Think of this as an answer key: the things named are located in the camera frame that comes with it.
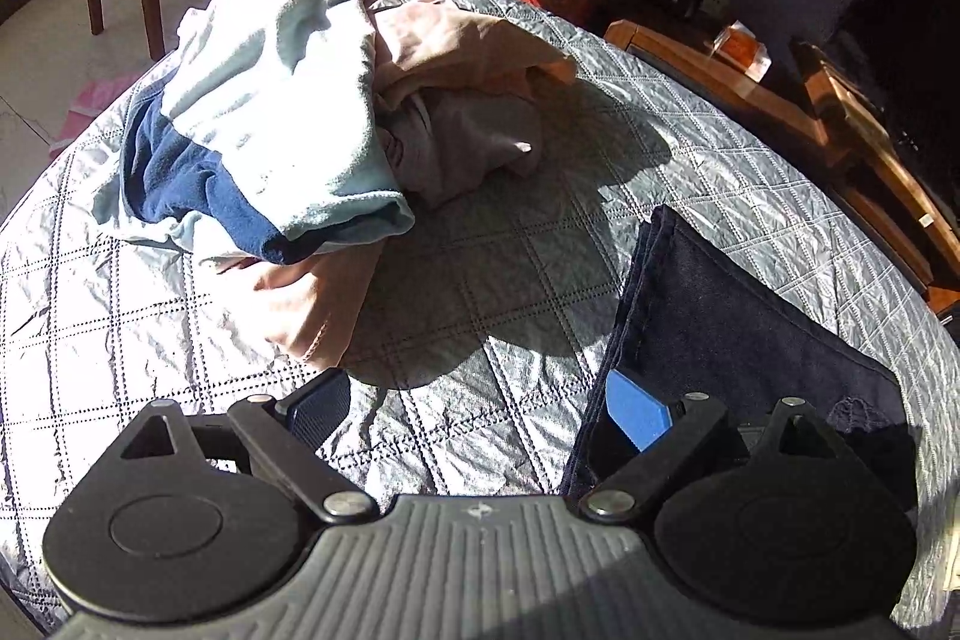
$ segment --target folded dark clothing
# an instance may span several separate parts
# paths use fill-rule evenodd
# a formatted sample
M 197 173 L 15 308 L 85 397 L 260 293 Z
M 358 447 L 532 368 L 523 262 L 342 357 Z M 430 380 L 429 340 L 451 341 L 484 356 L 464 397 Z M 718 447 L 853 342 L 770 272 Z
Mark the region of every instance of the folded dark clothing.
M 703 391 L 738 423 L 784 396 L 807 400 L 904 509 L 916 504 L 915 444 L 896 376 L 743 271 L 666 206 L 640 225 L 610 343 L 560 491 L 582 496 L 637 448 L 608 414 L 614 367 L 659 399 Z

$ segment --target white floor tile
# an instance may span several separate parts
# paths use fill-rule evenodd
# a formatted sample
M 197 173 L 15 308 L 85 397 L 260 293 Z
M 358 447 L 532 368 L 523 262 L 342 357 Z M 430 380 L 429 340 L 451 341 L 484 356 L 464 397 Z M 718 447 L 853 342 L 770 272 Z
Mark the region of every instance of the white floor tile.
M 44 140 L 0 102 L 0 221 L 43 172 L 49 150 Z
M 167 49 L 191 6 L 209 0 L 160 0 Z M 146 71 L 140 0 L 103 0 L 104 32 L 92 36 L 86 0 L 33 0 L 0 25 L 0 95 L 56 137 L 67 107 L 89 81 Z

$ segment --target navy blue fabric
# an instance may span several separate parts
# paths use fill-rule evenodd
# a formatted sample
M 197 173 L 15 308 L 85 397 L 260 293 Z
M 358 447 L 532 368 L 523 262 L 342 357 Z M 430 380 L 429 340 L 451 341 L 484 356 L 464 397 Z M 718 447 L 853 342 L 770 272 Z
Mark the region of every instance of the navy blue fabric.
M 743 271 L 666 206 L 640 226 L 610 343 L 590 391 L 560 491 L 582 496 L 637 449 L 607 413 L 607 373 L 628 367 L 663 401 L 689 391 L 762 425 L 800 396 L 907 507 L 916 501 L 914 442 L 894 374 Z
M 174 73 L 163 78 L 160 87 Z M 364 215 L 287 239 L 251 207 L 223 166 L 219 152 L 198 145 L 174 128 L 160 111 L 161 99 L 162 90 L 134 102 L 125 129 L 122 197 L 131 215 L 144 223 L 182 220 L 195 210 L 215 218 L 243 252 L 271 263 L 296 263 L 316 253 L 334 233 L 349 229 L 355 220 L 371 218 Z

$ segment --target mattress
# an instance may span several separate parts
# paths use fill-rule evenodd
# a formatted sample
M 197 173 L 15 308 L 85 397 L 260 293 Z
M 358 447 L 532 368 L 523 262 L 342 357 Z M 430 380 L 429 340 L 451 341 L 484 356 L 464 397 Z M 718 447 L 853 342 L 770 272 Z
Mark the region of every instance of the mattress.
M 349 415 L 320 449 L 381 503 L 398 493 L 553 492 L 603 356 L 637 225 L 670 204 L 767 287 L 889 366 L 919 444 L 920 557 L 895 618 L 930 627 L 960 482 L 960 355 L 896 268 L 826 196 L 668 77 L 518 0 L 455 0 L 570 53 L 528 179 L 391 239 L 344 367 Z M 0 228 L 0 575 L 54 627 L 45 525 L 149 400 L 218 413 L 311 373 L 247 340 L 189 256 L 102 236 L 83 181 L 117 148 L 126 95 Z

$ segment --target power outlet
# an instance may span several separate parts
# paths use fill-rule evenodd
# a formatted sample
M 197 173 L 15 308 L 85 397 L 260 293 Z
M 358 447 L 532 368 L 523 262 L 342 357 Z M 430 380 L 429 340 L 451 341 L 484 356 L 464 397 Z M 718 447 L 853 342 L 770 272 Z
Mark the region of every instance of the power outlet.
M 730 0 L 703 0 L 700 11 L 714 20 L 726 20 Z
M 949 535 L 944 591 L 956 591 L 960 590 L 960 496 L 953 504 L 953 525 L 949 529 Z

